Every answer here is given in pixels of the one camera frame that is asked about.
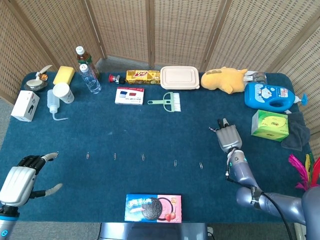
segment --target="plastic food container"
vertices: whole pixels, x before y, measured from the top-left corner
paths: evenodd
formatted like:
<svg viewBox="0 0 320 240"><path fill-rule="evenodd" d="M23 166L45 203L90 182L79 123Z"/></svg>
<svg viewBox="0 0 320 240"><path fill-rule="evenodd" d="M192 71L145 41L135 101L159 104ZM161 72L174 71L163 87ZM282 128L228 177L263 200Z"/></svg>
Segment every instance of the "plastic food container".
<svg viewBox="0 0 320 240"><path fill-rule="evenodd" d="M198 89L199 72L194 66L164 66L160 71L160 84L167 90Z"/></svg>

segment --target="red feather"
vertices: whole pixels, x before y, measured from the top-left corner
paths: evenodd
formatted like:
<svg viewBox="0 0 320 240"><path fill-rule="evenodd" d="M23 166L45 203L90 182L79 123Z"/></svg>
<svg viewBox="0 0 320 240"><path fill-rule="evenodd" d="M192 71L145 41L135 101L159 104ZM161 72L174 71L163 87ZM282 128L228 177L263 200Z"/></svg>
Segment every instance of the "red feather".
<svg viewBox="0 0 320 240"><path fill-rule="evenodd" d="M304 190L308 189L308 174L305 166L293 155L290 154L289 156L289 163L294 166L300 174L302 179L302 184L298 183L295 187L296 188L303 188Z"/></svg>
<svg viewBox="0 0 320 240"><path fill-rule="evenodd" d="M318 181L318 178L319 178L319 174L320 174L320 157L318 158L318 160L313 165L311 185L317 184L317 181Z"/></svg>

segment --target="yellow sponge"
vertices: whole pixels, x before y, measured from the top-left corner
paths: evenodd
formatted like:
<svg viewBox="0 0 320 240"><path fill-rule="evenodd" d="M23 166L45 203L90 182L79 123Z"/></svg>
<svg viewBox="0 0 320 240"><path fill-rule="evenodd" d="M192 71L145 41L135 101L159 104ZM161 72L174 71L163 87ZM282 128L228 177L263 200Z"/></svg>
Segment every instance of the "yellow sponge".
<svg viewBox="0 0 320 240"><path fill-rule="evenodd" d="M56 73L56 76L53 80L53 84L66 83L70 84L72 77L75 74L75 70L71 66L60 66L59 71Z"/></svg>

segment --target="plush toy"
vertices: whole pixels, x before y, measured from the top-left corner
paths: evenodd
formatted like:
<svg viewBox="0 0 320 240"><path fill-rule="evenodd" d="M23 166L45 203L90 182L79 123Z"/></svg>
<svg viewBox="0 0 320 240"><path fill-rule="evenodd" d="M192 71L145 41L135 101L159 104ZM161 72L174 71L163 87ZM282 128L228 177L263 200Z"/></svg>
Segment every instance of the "plush toy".
<svg viewBox="0 0 320 240"><path fill-rule="evenodd" d="M248 70L223 67L212 69L203 74L201 86L215 90L220 89L228 94L239 93L245 90L244 76Z"/></svg>

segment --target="robotic arm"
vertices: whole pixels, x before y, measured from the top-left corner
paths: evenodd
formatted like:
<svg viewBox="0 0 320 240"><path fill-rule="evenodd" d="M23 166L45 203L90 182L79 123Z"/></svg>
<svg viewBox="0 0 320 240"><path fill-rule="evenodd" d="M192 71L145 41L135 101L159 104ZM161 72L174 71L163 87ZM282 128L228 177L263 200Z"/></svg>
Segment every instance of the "robotic arm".
<svg viewBox="0 0 320 240"><path fill-rule="evenodd" d="M0 208L0 240L9 239L19 219L19 207L29 199L52 195L62 187L62 183L59 183L48 190L33 191L39 171L46 162L57 156L57 152L44 156L26 156L11 168L0 191L0 202L3 205Z"/></svg>
<svg viewBox="0 0 320 240"><path fill-rule="evenodd" d="M226 179L242 186L236 193L237 203L277 217L282 214L285 219L306 226L307 240L318 240L320 187L309 189L302 199L278 193L264 193L251 172L244 152L241 151L242 140L236 126L229 125L225 118L223 121L218 120L218 124L220 129L210 129L216 132L221 149L227 153Z"/></svg>

